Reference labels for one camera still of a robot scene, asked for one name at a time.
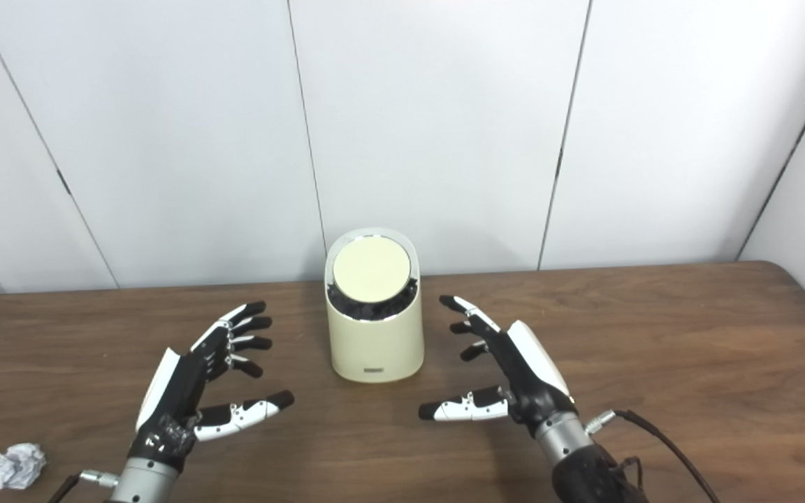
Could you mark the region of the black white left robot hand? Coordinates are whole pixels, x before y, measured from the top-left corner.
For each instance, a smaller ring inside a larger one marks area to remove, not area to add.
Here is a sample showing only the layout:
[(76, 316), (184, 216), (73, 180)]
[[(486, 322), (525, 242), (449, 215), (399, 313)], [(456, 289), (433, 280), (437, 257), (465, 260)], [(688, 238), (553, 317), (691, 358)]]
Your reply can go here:
[(280, 391), (240, 403), (199, 404), (205, 387), (231, 370), (262, 377), (259, 364), (239, 351), (271, 348), (271, 340), (254, 334), (272, 325), (265, 311), (262, 300), (246, 303), (215, 321), (185, 353), (166, 348), (143, 399), (128, 458), (183, 472), (186, 458), (199, 442), (242, 432), (295, 402), (291, 391)]

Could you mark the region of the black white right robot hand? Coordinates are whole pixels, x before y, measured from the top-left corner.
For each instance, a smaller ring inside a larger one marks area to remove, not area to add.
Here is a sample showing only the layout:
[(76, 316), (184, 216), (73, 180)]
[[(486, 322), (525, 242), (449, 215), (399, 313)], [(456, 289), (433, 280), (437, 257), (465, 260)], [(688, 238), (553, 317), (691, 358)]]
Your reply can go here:
[(578, 414), (560, 370), (527, 323), (517, 319), (508, 329), (501, 329), (469, 300), (442, 294), (439, 302), (465, 318), (451, 324), (451, 332), (479, 338), (461, 351), (460, 359), (472, 362), (489, 354), (502, 370), (508, 387), (489, 386), (468, 391), (460, 397), (421, 404), (419, 419), (483, 421), (508, 416), (533, 435), (554, 414)]

